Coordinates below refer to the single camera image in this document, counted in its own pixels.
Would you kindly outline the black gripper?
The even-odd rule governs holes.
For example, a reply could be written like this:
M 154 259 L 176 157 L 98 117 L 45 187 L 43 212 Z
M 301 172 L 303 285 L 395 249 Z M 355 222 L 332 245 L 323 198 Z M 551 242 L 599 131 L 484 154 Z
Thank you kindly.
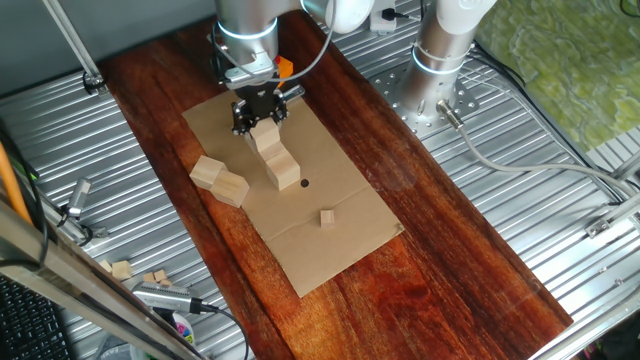
M 245 86 L 236 89 L 235 94 L 239 100 L 231 104 L 234 135 L 246 134 L 251 125 L 263 119 L 281 123 L 289 115 L 287 100 L 276 83 Z

